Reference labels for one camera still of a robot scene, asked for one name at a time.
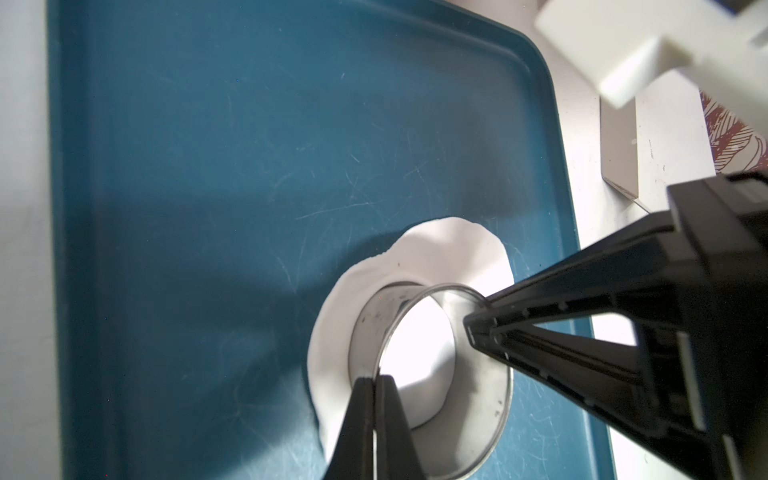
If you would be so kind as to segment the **white dough piece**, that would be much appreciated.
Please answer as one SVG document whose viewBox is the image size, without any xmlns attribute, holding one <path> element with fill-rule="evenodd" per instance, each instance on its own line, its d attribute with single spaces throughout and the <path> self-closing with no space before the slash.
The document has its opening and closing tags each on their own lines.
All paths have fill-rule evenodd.
<svg viewBox="0 0 768 480">
<path fill-rule="evenodd" d="M 449 217 L 418 224 L 385 252 L 350 267 L 325 299 L 310 338 L 307 375 L 326 461 L 334 453 L 350 395 L 348 354 L 364 303 L 384 286 L 412 281 L 466 285 L 489 295 L 514 283 L 501 240 L 485 227 Z"/>
</svg>

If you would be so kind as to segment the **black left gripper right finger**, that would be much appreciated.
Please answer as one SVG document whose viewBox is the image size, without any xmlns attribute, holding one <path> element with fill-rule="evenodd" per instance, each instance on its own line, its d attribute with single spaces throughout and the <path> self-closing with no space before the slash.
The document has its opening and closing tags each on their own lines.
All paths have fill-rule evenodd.
<svg viewBox="0 0 768 480">
<path fill-rule="evenodd" d="M 376 478 L 425 479 L 392 376 L 376 380 Z"/>
</svg>

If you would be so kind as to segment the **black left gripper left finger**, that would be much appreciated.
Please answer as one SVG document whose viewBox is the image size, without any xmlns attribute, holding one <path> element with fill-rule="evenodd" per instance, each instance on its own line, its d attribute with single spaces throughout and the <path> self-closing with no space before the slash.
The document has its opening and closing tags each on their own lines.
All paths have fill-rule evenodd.
<svg viewBox="0 0 768 480">
<path fill-rule="evenodd" d="M 374 478 L 374 381 L 358 378 L 352 389 L 325 480 Z"/>
</svg>

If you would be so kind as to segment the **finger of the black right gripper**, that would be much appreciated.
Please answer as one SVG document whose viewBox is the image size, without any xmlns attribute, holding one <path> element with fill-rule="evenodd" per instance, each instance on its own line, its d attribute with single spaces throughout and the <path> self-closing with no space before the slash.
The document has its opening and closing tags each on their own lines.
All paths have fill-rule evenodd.
<svg viewBox="0 0 768 480">
<path fill-rule="evenodd" d="M 471 346 L 560 393 L 645 447 L 684 443 L 663 413 L 650 361 L 637 346 L 537 326 L 465 328 Z"/>
<path fill-rule="evenodd" d="M 656 212 L 489 298 L 467 316 L 470 336 L 493 336 L 524 325 L 615 312 L 658 319 L 672 296 L 663 236 L 675 231 L 672 214 Z"/>
</svg>

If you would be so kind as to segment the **teal cutting board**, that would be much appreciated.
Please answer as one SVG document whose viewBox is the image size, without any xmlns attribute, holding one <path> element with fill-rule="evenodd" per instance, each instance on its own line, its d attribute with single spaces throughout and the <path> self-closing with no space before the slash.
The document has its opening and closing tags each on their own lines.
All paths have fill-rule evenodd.
<svg viewBox="0 0 768 480">
<path fill-rule="evenodd" d="M 579 248 L 550 69 L 440 1 L 51 1 L 67 479 L 319 479 L 320 307 L 423 221 Z"/>
</svg>

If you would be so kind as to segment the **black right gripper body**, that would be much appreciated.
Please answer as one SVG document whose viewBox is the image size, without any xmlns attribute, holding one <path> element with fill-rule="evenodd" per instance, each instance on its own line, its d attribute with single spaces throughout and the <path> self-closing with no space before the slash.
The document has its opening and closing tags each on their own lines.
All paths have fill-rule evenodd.
<svg viewBox="0 0 768 480">
<path fill-rule="evenodd" d="M 675 185 L 635 234 L 645 446 L 694 478 L 765 478 L 766 172 Z"/>
</svg>

